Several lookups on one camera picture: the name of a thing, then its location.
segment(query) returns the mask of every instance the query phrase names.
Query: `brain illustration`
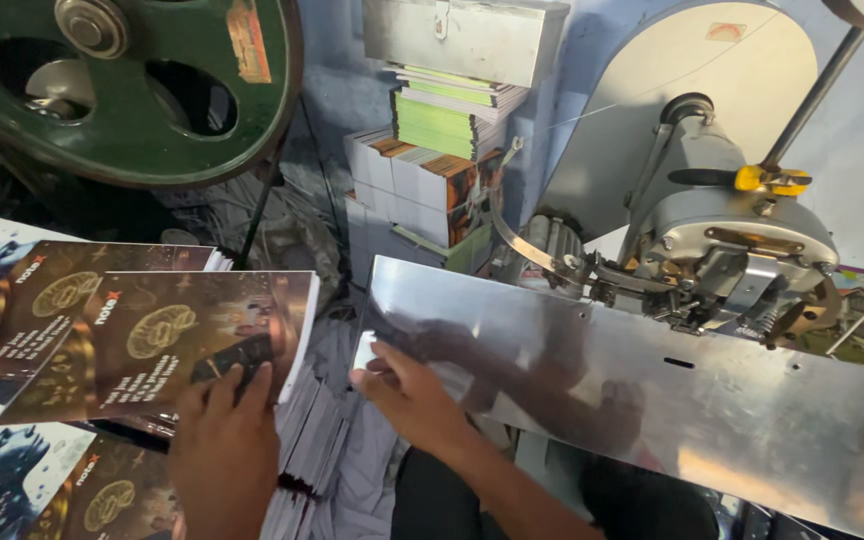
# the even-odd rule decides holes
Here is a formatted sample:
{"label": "brain illustration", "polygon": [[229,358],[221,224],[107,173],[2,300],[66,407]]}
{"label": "brain illustration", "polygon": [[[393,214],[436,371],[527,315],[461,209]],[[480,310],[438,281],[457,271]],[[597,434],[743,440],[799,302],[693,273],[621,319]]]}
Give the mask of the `brain illustration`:
{"label": "brain illustration", "polygon": [[112,523],[136,498],[136,485],[128,480],[115,481],[92,497],[85,510],[85,530],[98,533]]}
{"label": "brain illustration", "polygon": [[143,317],[128,334],[128,354],[138,360],[150,359],[195,325],[195,311],[188,305],[162,307]]}
{"label": "brain illustration", "polygon": [[78,272],[53,281],[35,297],[31,303],[31,314],[51,317],[95,292],[101,281],[102,278],[95,272]]}

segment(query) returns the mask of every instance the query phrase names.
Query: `label sticker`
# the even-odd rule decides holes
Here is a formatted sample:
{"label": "label sticker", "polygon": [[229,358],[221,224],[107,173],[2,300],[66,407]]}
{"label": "label sticker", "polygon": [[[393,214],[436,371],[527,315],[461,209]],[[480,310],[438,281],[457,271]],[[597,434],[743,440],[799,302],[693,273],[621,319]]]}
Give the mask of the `label sticker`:
{"label": "label sticker", "polygon": [[744,24],[732,24],[728,22],[713,22],[708,27],[705,39],[710,42],[739,43],[745,36]]}
{"label": "label sticker", "polygon": [[269,60],[265,55],[262,28],[258,24],[255,0],[235,0],[225,14],[232,50],[239,60],[239,77],[246,83],[271,83]]}

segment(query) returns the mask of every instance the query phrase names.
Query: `metal table plate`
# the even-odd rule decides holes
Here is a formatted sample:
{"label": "metal table plate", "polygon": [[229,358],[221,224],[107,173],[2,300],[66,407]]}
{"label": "metal table plate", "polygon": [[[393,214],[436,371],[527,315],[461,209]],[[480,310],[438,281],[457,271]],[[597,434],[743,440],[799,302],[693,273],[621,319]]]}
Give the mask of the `metal table plate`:
{"label": "metal table plate", "polygon": [[362,321],[467,410],[864,536],[862,366],[382,256]]}

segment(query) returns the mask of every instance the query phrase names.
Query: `notex logo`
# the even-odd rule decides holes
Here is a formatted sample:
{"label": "notex logo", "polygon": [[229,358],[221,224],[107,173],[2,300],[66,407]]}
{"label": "notex logo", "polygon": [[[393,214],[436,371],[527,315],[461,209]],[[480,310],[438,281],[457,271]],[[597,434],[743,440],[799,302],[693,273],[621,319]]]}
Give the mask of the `notex logo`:
{"label": "notex logo", "polygon": [[32,273],[39,269],[42,264],[45,263],[45,255],[40,254],[31,260],[31,264],[29,268],[26,269],[25,272],[22,272],[21,276],[18,276],[18,279],[15,280],[17,284],[21,284],[22,282],[29,279],[29,276],[32,276]]}
{"label": "notex logo", "polygon": [[106,324],[106,319],[109,318],[109,315],[113,314],[113,308],[115,308],[115,305],[119,303],[120,294],[122,294],[122,291],[108,291],[108,294],[105,295],[105,305],[103,305],[102,309],[99,311],[99,318],[95,320],[95,324]]}
{"label": "notex logo", "polygon": [[81,472],[81,476],[78,477],[78,480],[75,482],[75,485],[82,485],[86,478],[89,476],[89,473],[92,472],[92,469],[95,468],[95,464],[99,461],[99,454],[93,453],[92,456],[88,459],[88,465],[85,465],[85,470]]}

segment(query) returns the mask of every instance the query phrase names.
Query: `green flywheel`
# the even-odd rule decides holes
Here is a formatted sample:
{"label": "green flywheel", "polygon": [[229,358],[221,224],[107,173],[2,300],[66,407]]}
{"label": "green flywheel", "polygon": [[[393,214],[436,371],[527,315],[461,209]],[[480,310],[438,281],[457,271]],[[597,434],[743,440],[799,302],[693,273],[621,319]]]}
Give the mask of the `green flywheel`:
{"label": "green flywheel", "polygon": [[295,0],[0,0],[0,139],[154,188],[231,178],[284,137]]}

